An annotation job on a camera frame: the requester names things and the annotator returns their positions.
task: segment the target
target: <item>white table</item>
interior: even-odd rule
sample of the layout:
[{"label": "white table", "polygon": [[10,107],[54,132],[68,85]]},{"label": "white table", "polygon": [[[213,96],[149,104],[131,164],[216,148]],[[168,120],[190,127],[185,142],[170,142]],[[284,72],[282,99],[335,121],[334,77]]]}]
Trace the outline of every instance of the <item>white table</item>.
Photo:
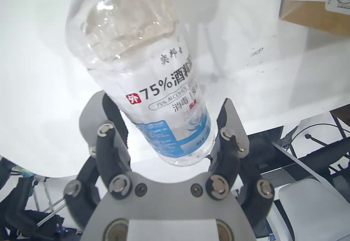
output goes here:
[{"label": "white table", "polygon": [[[78,118],[99,87],[65,46],[70,0],[0,1],[0,155],[40,175],[75,175],[88,157]],[[213,120],[225,97],[248,134],[349,102],[349,39],[279,21],[280,0],[174,3]],[[156,158],[127,125],[132,161]]]}]

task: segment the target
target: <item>white surface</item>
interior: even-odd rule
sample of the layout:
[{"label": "white surface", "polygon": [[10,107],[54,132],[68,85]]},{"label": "white surface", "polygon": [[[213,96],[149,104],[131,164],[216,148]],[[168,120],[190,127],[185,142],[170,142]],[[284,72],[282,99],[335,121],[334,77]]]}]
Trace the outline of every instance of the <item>white surface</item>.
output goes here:
[{"label": "white surface", "polygon": [[169,240],[219,241],[216,222],[212,220],[130,220],[127,241]]},{"label": "white surface", "polygon": [[320,182],[305,179],[279,191],[295,240],[340,240],[350,234],[350,204]]},{"label": "white surface", "polygon": [[[99,88],[65,46],[70,0],[0,1],[0,155],[40,175],[75,175],[88,157],[78,118]],[[279,21],[280,0],[174,2],[213,120],[225,97],[248,134],[349,102],[349,40]],[[132,161],[156,158],[127,125]]]}]

